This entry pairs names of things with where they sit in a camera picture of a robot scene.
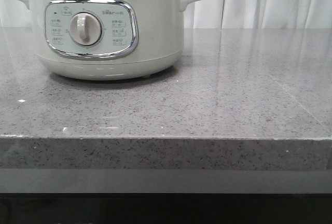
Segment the pale green electric cooking pot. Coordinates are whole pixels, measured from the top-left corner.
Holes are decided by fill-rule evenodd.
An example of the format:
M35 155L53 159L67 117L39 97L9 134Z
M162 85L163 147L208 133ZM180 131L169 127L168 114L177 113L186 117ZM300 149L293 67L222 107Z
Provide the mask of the pale green electric cooking pot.
M182 0L32 0L35 55L74 79L158 73L182 55L181 6Z

